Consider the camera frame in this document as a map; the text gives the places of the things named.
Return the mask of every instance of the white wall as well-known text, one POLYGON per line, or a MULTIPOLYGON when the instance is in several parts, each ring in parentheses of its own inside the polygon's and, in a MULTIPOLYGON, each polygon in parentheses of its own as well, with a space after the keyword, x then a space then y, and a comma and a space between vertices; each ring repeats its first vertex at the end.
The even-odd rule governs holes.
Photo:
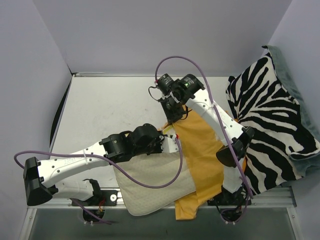
POLYGON ((32 0, 0 1, 0 239, 19 237, 27 205, 16 152, 49 150, 51 124, 71 79, 32 0))
MULTIPOLYGON (((320 1, 293 0, 270 40, 278 46, 320 129, 320 1)), ((320 236, 320 173, 293 184, 297 213, 306 240, 320 236)))
MULTIPOLYGON (((164 57, 183 55, 209 76, 227 76, 261 56, 291 0, 33 2, 73 72, 152 75, 164 57)), ((164 66, 194 69, 182 60, 164 66)))

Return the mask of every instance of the cable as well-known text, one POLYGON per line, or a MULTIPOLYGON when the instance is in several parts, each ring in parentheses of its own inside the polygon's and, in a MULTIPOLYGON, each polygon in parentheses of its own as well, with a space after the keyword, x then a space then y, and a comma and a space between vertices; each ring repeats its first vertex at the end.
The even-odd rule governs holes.
POLYGON ((150 89, 157 89, 155 86, 150 86, 150 87, 148 87, 148 93, 149 93, 149 95, 150 95, 150 97, 151 98, 153 98, 154 100, 156 100, 158 103, 162 103, 162 102, 165 102, 166 100, 164 99, 164 100, 159 100, 159 99, 155 99, 153 96, 152 96, 152 94, 151 94, 151 92, 150 92, 150 89))
MULTIPOLYGON (((192 61, 191 59, 189 59, 189 58, 187 58, 187 57, 179 56, 179 55, 174 55, 174 56, 168 56, 168 57, 162 59, 162 60, 159 62, 159 64, 156 66, 156 68, 155 68, 155 74, 154 74, 155 82, 158 82, 158 70, 159 70, 160 65, 161 65, 164 61, 166 61, 166 60, 168 60, 168 59, 184 59, 184 60, 192 63, 192 64, 199 70, 201 76, 203 77, 203 80, 204 80, 204 83, 205 83, 205 85, 206 85, 206 89, 207 89, 207 91, 208 91, 208 95, 209 95, 209 99, 210 99, 211 104, 214 103, 214 99, 213 99, 213 97, 212 97, 211 89, 210 89, 208 80, 207 80, 204 72, 202 71, 202 69, 200 68, 200 66, 199 66, 198 64, 196 64, 194 61, 192 61)), ((237 156, 236 156, 236 153, 235 153, 235 151, 234 151, 234 149, 233 149, 233 147, 232 147, 232 143, 231 143, 231 141, 230 141, 230 139, 229 139, 229 137, 228 137, 228 135, 227 135, 227 132, 226 132, 226 130, 225 130, 225 128, 224 128, 224 124, 223 124, 223 122, 222 122, 222 119, 221 119, 221 116, 220 116, 220 114, 219 114, 219 111, 218 111, 217 106, 216 106, 216 105, 213 105, 213 109, 214 109, 215 114, 216 114, 216 116, 217 116, 217 118, 218 118, 218 121, 219 121, 221 130, 222 130, 223 136, 224 136, 224 138, 225 138, 225 140, 226 140, 226 142, 227 142, 227 145, 228 145, 228 147, 229 147, 229 149, 230 149, 230 152, 231 152, 231 155, 232 155, 232 157, 233 157, 233 160, 234 160, 237 168, 238 168, 239 171, 240 171, 242 181, 243 181, 244 185, 246 186, 246 189, 248 190, 248 194, 249 194, 250 198, 253 199, 253 193, 252 193, 252 191, 251 191, 251 188, 250 188, 250 186, 249 186, 249 183, 248 183, 248 181, 247 181, 247 178, 246 178, 246 176, 245 176, 245 173, 244 173, 244 171, 242 170, 242 167, 241 167, 241 165, 240 165, 240 163, 239 163, 239 161, 238 161, 238 158, 237 158, 237 156)))
POLYGON ((235 208, 227 208, 227 209, 223 209, 223 210, 220 210, 219 209, 219 206, 217 204, 217 202, 215 201, 215 199, 213 198, 213 203, 216 207, 216 209, 218 210, 218 212, 220 213, 220 217, 221 219, 226 222, 227 224, 233 224, 233 223, 238 223, 245 215, 245 213, 247 212, 247 206, 249 204, 249 200, 250 200, 250 197, 249 197, 249 193, 248 193, 248 190, 246 188, 245 189, 245 198, 242 200, 242 202, 235 208), (226 213, 227 212, 233 212, 233 213, 236 213, 237 214, 237 210, 239 210, 242 205, 244 204, 245 202, 245 205, 244 205, 244 209, 241 210, 241 215, 236 219, 236 220, 232 220, 230 219, 226 213))
POLYGON ((81 209, 83 209, 83 211, 85 211, 87 214, 89 214, 90 216, 94 217, 95 219, 99 220, 100 222, 104 223, 104 224, 108 224, 111 225, 113 223, 115 223, 114 221, 107 221, 107 220, 103 220, 102 218, 94 215, 92 212, 90 212, 88 209, 86 209, 77 199, 75 198, 70 198, 71 201, 73 201, 75 204, 77 204, 81 209))
MULTIPOLYGON (((128 179, 130 179, 132 182, 148 188, 148 189, 162 189, 165 188, 169 185, 171 185, 180 175, 181 173, 181 169, 182 169, 182 165, 183 165, 183 155, 182 155, 182 149, 181 149, 181 145, 179 143, 179 140, 176 138, 175 142, 178 146, 178 150, 180 153, 180 165, 179 165, 179 169, 178 172, 176 173, 176 175, 174 176, 174 178, 169 181, 166 184, 163 185, 159 185, 159 186, 152 186, 152 185, 147 185, 144 184, 136 179, 134 179, 132 176, 130 176, 125 170, 123 170, 120 166, 118 166, 116 163, 114 163, 113 161, 111 161, 110 159, 104 157, 104 156, 100 156, 100 155, 96 155, 96 154, 86 154, 87 157, 92 157, 92 158, 96 158, 96 159, 102 159, 106 162, 108 162, 110 165, 114 166, 116 169, 118 169, 122 174, 124 174, 128 179)), ((46 152, 46 151, 36 151, 36 150, 27 150, 27 151, 21 151, 18 152, 14 155, 13 159, 14 161, 21 167, 24 168, 24 166, 18 161, 17 157, 23 154, 41 154, 41 155, 48 155, 48 156, 54 156, 54 157, 60 157, 60 158, 83 158, 84 155, 83 154, 58 154, 58 153, 51 153, 51 152, 46 152)))
POLYGON ((101 206, 102 206, 103 204, 105 204, 105 202, 106 202, 106 197, 104 197, 103 200, 99 203, 98 211, 100 211, 100 212, 103 211, 103 209, 101 208, 101 206))
POLYGON ((181 118, 180 120, 186 120, 191 111, 192 111, 192 109, 189 110, 188 107, 185 106, 185 117, 181 118))

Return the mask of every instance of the screw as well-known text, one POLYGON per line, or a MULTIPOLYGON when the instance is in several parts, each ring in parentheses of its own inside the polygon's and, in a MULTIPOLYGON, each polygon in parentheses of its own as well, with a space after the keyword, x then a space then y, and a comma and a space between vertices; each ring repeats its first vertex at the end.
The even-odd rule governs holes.
POLYGON ((112 194, 112 195, 110 196, 110 200, 111 200, 112 202, 114 202, 115 200, 117 200, 117 196, 116 196, 115 194, 112 194))

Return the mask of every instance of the white table surface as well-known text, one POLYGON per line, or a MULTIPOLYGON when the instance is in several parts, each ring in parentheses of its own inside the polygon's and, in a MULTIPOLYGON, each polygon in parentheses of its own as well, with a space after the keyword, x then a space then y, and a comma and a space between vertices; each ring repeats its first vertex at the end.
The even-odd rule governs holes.
MULTIPOLYGON (((213 99, 230 112, 225 95, 228 78, 207 79, 213 99)), ((148 87, 153 85, 153 77, 73 77, 52 152, 71 154, 110 134, 133 131, 145 123, 162 127, 167 122, 165 113, 148 94, 148 87)), ((157 89, 151 89, 151 93, 155 97, 161 95, 157 89)), ((88 178, 98 180, 100 187, 118 187, 111 166, 87 170, 68 179, 88 178)))

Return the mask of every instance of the black and white fabric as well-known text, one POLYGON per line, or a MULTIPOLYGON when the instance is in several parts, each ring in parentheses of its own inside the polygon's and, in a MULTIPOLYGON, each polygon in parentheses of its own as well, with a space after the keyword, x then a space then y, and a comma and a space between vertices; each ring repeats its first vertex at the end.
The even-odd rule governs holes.
POLYGON ((318 155, 320 143, 302 126, 299 102, 277 78, 270 53, 231 76, 226 95, 233 117, 255 131, 244 171, 254 193, 300 179, 289 156, 318 155))

